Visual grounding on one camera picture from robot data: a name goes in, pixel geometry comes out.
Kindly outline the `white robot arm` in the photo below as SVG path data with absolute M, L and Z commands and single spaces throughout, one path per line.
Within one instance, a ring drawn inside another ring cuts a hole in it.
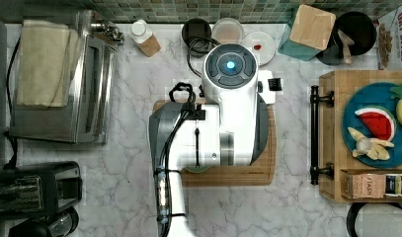
M 268 142 L 270 102 L 249 48 L 213 48 L 202 65 L 201 87 L 204 103 L 197 102 L 191 84 L 180 82 L 149 117 L 158 237 L 196 237 L 186 215 L 182 169 L 249 166 Z

